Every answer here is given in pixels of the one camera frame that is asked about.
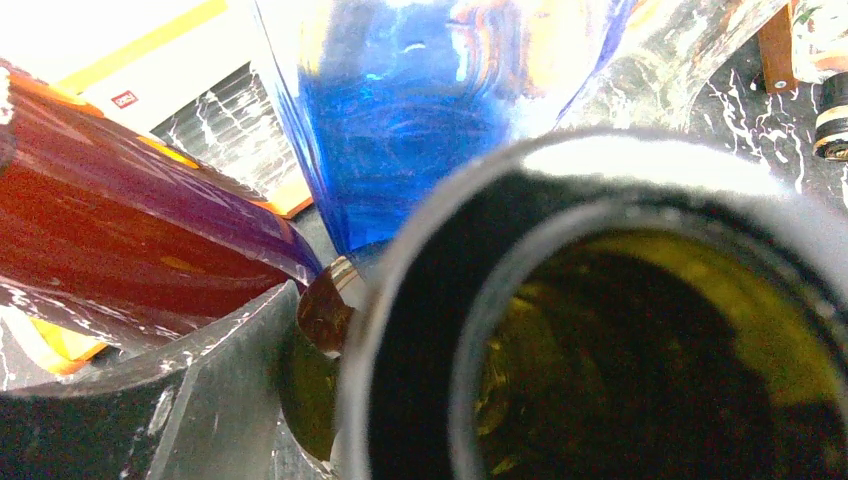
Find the clear bottle black cap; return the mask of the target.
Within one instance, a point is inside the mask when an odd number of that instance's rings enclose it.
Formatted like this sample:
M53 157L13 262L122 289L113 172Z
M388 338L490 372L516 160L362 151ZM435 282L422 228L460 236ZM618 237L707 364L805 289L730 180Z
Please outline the clear bottle black cap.
M847 161L847 1L791 3L795 78L820 87L813 153Z

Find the green bottle black cap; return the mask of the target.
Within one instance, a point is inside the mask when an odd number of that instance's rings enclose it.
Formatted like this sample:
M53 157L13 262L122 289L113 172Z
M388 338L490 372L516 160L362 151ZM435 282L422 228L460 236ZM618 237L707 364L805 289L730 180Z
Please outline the green bottle black cap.
M313 281L281 401L334 479L843 479L847 220L678 135L522 141Z

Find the clear glass bottle white label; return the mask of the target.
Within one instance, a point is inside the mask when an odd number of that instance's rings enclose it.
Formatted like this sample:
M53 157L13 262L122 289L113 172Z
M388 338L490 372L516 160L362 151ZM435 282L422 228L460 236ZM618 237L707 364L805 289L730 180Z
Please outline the clear glass bottle white label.
M558 126L687 129L706 82L782 1L640 1L609 61Z

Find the dark bottle gold cap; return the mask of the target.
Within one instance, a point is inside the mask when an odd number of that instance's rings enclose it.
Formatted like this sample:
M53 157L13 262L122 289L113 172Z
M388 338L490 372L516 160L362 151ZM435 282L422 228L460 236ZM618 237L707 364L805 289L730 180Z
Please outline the dark bottle gold cap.
M325 269L287 220L190 158L1 66L1 303L157 347Z

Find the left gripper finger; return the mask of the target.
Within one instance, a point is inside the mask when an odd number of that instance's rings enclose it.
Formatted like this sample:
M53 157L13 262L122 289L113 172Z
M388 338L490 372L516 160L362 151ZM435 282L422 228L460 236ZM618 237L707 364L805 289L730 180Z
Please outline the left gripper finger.
M263 479L298 291L67 384L1 396L5 479Z

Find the blue square bottle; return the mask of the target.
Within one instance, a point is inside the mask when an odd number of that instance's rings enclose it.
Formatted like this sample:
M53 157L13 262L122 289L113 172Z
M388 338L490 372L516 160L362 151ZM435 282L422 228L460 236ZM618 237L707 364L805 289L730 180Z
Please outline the blue square bottle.
M558 126L630 1L253 1L262 79L337 252L443 178Z

